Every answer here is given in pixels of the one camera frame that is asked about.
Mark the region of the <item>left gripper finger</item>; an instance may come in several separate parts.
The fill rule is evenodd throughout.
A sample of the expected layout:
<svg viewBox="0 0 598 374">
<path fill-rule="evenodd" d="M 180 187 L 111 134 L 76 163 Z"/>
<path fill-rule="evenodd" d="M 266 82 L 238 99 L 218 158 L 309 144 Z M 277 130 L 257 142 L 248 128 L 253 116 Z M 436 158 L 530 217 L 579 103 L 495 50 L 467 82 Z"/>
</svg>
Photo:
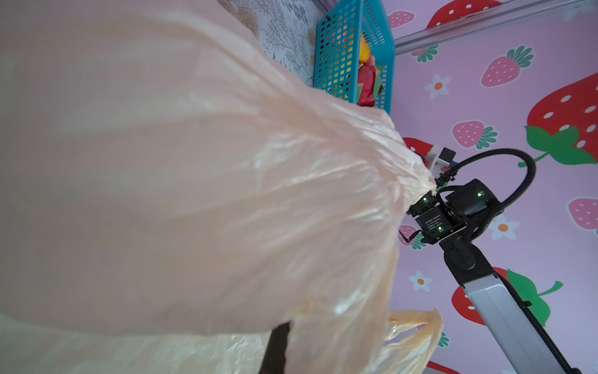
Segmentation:
<svg viewBox="0 0 598 374">
<path fill-rule="evenodd" d="M 266 346 L 259 374 L 284 374 L 286 350 L 291 323 L 279 325 L 272 330 Z"/>
</svg>

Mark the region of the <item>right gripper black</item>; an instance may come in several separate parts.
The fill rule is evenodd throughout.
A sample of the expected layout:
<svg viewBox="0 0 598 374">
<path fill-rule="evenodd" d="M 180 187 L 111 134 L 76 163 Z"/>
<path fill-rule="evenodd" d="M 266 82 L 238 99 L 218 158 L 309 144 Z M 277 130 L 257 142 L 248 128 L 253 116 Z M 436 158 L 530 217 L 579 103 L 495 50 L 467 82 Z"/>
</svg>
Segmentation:
<svg viewBox="0 0 598 374">
<path fill-rule="evenodd" d="M 442 187 L 436 194 L 427 193 L 407 214 L 419 226 L 405 238 L 416 238 L 427 244 L 436 244 L 464 229 L 475 230 L 491 216 L 491 210 L 501 208 L 500 201 L 481 181 L 474 179 L 466 185 Z"/>
</svg>

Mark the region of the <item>translucent beige plastic bag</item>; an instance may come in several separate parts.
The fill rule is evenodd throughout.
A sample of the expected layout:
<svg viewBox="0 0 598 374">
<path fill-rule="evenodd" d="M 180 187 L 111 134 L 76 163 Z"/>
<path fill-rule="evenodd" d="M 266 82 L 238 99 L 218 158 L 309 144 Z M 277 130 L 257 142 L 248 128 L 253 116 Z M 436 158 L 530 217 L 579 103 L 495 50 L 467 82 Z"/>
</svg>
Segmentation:
<svg viewBox="0 0 598 374">
<path fill-rule="evenodd" d="M 420 373 L 398 229 L 434 182 L 215 1 L 1 4 L 1 371 Z"/>
</svg>

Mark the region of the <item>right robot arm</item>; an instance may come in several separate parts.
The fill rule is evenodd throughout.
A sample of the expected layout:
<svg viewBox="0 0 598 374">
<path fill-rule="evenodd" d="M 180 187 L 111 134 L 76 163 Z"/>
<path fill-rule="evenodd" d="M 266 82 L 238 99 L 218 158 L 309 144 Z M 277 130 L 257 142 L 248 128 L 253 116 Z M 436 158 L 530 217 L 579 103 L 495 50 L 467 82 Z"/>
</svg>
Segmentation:
<svg viewBox="0 0 598 374">
<path fill-rule="evenodd" d="M 521 184 L 500 201 L 481 181 L 453 185 L 458 171 L 487 157 L 510 155 L 526 165 Z M 484 151 L 450 166 L 437 179 L 439 192 L 429 192 L 410 206 L 408 215 L 419 226 L 426 244 L 438 244 L 444 260 L 506 358 L 518 373 L 578 373 L 562 355 L 511 282 L 495 271 L 473 243 L 493 219 L 517 201 L 537 172 L 529 154 L 512 148 Z"/>
</svg>

